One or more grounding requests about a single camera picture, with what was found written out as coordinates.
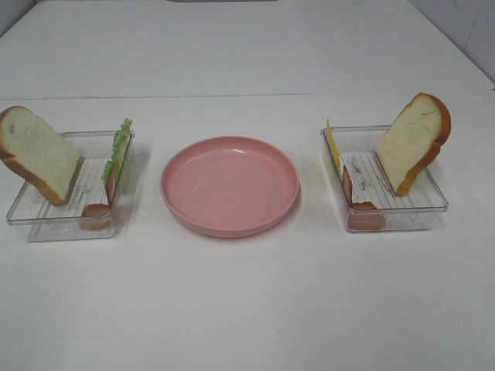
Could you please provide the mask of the clear right plastic tray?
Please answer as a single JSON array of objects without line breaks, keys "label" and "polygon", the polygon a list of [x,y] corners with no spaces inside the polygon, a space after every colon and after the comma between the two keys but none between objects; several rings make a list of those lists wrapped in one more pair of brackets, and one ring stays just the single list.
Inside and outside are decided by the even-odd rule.
[{"label": "clear right plastic tray", "polygon": [[377,207],[376,210],[359,210],[357,213],[380,213],[385,219],[384,227],[374,231],[352,231],[347,228],[350,207],[343,191],[343,180],[339,177],[329,150],[326,128],[320,131],[329,182],[343,226],[349,232],[427,230],[448,209],[448,201],[428,169],[418,175],[406,196],[394,193],[374,153],[377,143],[387,130],[387,125],[333,127],[341,165],[346,166],[353,183],[353,201],[370,201]]}]

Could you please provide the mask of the yellow cheese slice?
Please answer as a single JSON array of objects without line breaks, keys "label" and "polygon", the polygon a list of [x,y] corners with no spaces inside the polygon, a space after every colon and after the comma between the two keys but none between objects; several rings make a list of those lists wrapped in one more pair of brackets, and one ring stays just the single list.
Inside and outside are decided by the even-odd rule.
[{"label": "yellow cheese slice", "polygon": [[338,149],[336,139],[333,134],[333,128],[329,119],[326,120],[326,139],[329,144],[329,150],[336,166],[336,170],[338,171],[339,177],[342,177],[343,170],[340,160],[340,150]]}]

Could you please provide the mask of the clear left plastic tray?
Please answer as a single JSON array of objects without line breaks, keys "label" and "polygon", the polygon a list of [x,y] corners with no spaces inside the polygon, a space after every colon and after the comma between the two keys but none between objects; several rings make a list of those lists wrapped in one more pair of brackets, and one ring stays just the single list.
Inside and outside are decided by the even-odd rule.
[{"label": "clear left plastic tray", "polygon": [[81,154],[79,171],[70,198],[51,205],[38,189],[25,182],[6,215],[29,242],[110,238],[126,224],[135,198],[134,133],[130,134],[110,211],[85,217],[84,207],[107,203],[104,166],[111,159],[115,131],[72,131],[60,136]]}]

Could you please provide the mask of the white bread slice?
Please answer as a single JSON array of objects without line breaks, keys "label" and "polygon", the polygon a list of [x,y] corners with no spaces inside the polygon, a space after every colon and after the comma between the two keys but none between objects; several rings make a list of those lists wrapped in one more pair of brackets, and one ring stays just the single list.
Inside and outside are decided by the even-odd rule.
[{"label": "white bread slice", "polygon": [[399,196],[439,155],[451,132],[451,116],[437,97],[420,93],[405,106],[378,142],[375,153]]},{"label": "white bread slice", "polygon": [[23,106],[1,112],[1,160],[54,206],[66,202],[81,155]]}]

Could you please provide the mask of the green lettuce leaf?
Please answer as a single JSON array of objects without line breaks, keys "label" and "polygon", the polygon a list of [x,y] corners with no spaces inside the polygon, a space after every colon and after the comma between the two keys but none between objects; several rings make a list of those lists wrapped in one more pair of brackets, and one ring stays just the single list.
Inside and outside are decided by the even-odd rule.
[{"label": "green lettuce leaf", "polygon": [[124,156],[131,136],[131,124],[132,120],[125,118],[123,124],[114,135],[111,159],[106,162],[104,173],[101,177],[103,181],[107,181],[109,179],[113,166],[115,166],[116,174],[120,175],[122,163],[124,161]]}]

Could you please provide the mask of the bacon strip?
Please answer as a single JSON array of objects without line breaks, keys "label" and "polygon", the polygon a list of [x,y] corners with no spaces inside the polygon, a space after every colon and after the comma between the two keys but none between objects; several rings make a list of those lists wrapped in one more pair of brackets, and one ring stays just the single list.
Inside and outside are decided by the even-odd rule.
[{"label": "bacon strip", "polygon": [[359,214],[359,210],[376,210],[377,207],[370,201],[355,203],[353,196],[353,183],[347,167],[343,167],[343,191],[346,196],[350,211],[347,217],[347,228],[352,231],[381,230],[385,225],[385,219],[380,213]]},{"label": "bacon strip", "polygon": [[95,203],[88,204],[84,207],[82,217],[103,217],[103,221],[82,222],[80,228],[83,230],[102,230],[111,225],[110,211],[113,203],[114,193],[117,184],[117,165],[112,164],[110,172],[105,178],[105,192],[107,196],[107,204]]}]

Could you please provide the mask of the clear plastic tray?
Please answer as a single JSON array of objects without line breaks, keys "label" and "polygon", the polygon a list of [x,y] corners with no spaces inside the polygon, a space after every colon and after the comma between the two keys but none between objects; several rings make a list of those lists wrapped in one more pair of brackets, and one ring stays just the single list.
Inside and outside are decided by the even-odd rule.
[{"label": "clear plastic tray", "polygon": [[110,211],[85,217],[84,207],[107,203],[104,166],[111,159],[115,131],[72,131],[60,136],[81,154],[79,171],[70,198],[51,205],[38,189],[25,182],[6,215],[29,242],[110,238],[126,224],[135,198],[134,133],[130,134]]},{"label": "clear plastic tray", "polygon": [[377,207],[376,210],[359,210],[357,213],[380,213],[385,219],[384,227],[374,231],[352,231],[347,228],[350,207],[343,191],[343,180],[339,177],[329,150],[326,128],[320,131],[329,182],[343,226],[349,232],[427,230],[448,209],[448,201],[428,169],[418,175],[406,196],[394,193],[374,153],[377,143],[387,130],[387,125],[333,127],[341,165],[346,166],[353,183],[353,201],[370,201]]}]

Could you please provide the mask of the pink round plate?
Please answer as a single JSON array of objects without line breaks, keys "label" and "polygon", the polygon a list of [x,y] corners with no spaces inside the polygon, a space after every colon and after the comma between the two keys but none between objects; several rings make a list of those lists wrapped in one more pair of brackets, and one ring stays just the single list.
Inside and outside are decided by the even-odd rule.
[{"label": "pink round plate", "polygon": [[265,141],[223,136],[198,141],[167,163],[164,203],[189,229],[212,237],[246,237],[280,222],[295,205],[299,174]]}]

